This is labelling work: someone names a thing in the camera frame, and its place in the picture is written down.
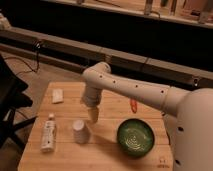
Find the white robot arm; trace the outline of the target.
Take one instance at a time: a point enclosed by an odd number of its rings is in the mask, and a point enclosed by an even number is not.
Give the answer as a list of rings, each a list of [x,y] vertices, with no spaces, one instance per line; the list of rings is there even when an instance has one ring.
[[[82,73],[84,104],[96,107],[102,91],[135,99],[177,118],[173,171],[213,171],[213,88],[185,90],[113,75],[106,62]]]

